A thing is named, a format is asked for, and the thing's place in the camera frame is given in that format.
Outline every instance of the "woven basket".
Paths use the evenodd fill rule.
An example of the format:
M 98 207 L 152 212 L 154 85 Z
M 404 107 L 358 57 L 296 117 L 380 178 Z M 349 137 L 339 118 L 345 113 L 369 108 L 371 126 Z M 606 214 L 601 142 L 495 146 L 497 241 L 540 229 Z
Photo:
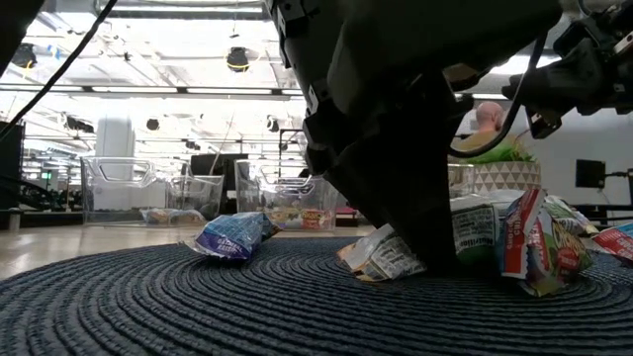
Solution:
M 475 165 L 475 193 L 499 189 L 526 191 L 540 188 L 541 166 L 537 162 L 496 162 Z

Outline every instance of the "transparent storage bin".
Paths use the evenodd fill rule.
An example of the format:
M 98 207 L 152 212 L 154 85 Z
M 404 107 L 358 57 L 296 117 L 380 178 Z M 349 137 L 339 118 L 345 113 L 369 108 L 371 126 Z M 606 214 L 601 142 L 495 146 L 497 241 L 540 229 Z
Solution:
M 451 199 L 474 194 L 475 166 L 472 164 L 449 164 L 448 191 Z
M 202 224 L 216 217 L 223 176 L 193 176 L 175 159 L 81 159 L 84 223 L 122 226 Z
M 239 212 L 264 212 L 284 229 L 333 230 L 338 192 L 321 177 L 300 177 L 300 161 L 237 160 Z

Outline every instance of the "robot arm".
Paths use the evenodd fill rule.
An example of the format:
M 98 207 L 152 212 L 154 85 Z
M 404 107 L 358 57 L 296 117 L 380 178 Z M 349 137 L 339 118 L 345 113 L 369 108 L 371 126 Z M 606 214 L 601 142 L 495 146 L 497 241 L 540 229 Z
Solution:
M 282 57 L 295 70 L 308 102 L 304 132 L 311 171 L 322 174 L 375 226 L 390 223 L 430 269 L 452 269 L 457 263 L 447 153 L 464 115 L 473 108 L 472 97 L 457 100 L 454 92 L 476 85 L 491 68 L 545 36 L 562 15 L 558 0 L 266 3 L 280 35 Z M 615 13 L 629 11 L 603 15 L 611 22 L 597 16 L 595 20 L 601 34 L 618 39 L 611 30 L 633 21 Z M 597 85 L 583 89 L 588 85 L 581 85 L 574 71 L 579 60 L 587 60 L 574 54 L 585 45 L 582 38 L 572 26 L 557 43 L 563 60 L 526 75 L 525 93 L 516 78 L 503 93 L 514 97 L 518 90 L 519 103 L 547 119 L 542 123 L 548 125 L 553 113 L 583 108 L 587 97 L 597 108 L 621 103 L 608 95 L 598 99 Z M 630 44 L 612 45 L 630 51 Z M 601 87 L 623 77 L 613 68 L 630 73 L 629 64 L 622 67 L 616 60 L 589 63 L 610 68 Z M 556 65 L 571 68 L 561 74 L 571 84 L 553 76 L 559 73 Z M 580 90 L 560 105 L 562 101 L 539 94 L 543 83 L 561 96 L 570 96 L 561 94 L 562 86 Z M 532 125 L 536 136 L 556 128 L 542 131 L 542 125 Z
M 633 1 L 572 23 L 554 52 L 562 59 L 527 75 L 518 90 L 535 138 L 557 130 L 572 109 L 581 115 L 604 108 L 620 115 L 633 111 Z M 519 80 L 512 76 L 503 95 L 513 98 Z

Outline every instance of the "ceiling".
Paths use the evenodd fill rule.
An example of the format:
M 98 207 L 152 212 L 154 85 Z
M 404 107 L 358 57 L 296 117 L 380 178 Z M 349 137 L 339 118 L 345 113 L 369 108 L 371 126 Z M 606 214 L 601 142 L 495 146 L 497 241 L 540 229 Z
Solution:
M 104 5 L 102 0 L 45 3 L 24 38 L 24 43 L 34 45 L 37 64 L 25 69 L 11 63 L 0 78 L 0 117 L 13 117 L 34 90 L 48 81 L 90 28 L 95 8 Z M 551 38 L 568 24 L 566 16 Z M 236 46 L 247 48 L 250 68 L 243 73 L 226 66 L 226 56 Z M 221 150 L 276 157 L 279 134 L 266 129 L 268 118 L 277 118 L 281 129 L 299 129 L 306 107 L 293 72 L 282 64 L 278 47 L 275 27 L 262 15 L 259 1 L 120 0 L 93 41 L 57 82 L 68 86 L 68 91 L 53 90 L 26 115 L 26 148 L 45 151 L 49 145 L 56 151 L 91 154 L 95 136 L 70 131 L 63 124 L 65 118 L 96 129 L 104 113 L 125 110 L 135 123 L 137 156 L 187 158 Z M 525 54 L 513 58 L 473 91 L 498 93 L 508 73 L 524 70 L 525 59 Z M 19 91 L 24 88 L 16 84 L 31 87 Z M 92 89 L 87 93 L 81 87 Z M 175 89 L 163 93 L 151 87 L 202 89 L 195 95 L 193 90 L 191 95 L 182 95 Z M 248 92 L 239 88 L 251 89 L 252 95 L 243 95 Z M 260 88 L 286 91 L 270 95 L 270 90 L 262 94 Z M 148 119 L 158 119 L 160 129 L 148 130 Z M 185 138 L 201 149 L 186 148 Z M 293 139 L 297 138 L 304 141 L 300 134 Z M 299 144 L 290 144 L 284 154 L 299 156 L 300 151 Z

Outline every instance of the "clear plastic bin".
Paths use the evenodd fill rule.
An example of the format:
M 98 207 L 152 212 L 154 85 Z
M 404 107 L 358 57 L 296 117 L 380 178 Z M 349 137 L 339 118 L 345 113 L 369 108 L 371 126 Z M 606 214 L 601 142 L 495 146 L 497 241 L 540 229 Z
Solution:
M 194 177 L 186 161 L 84 157 L 81 173 L 87 224 L 202 224 L 220 208 L 224 177 Z
M 451 199 L 474 194 L 475 166 L 472 164 L 449 164 L 448 191 Z
M 264 212 L 284 229 L 333 230 L 338 192 L 321 177 L 301 178 L 300 161 L 237 160 L 239 212 Z

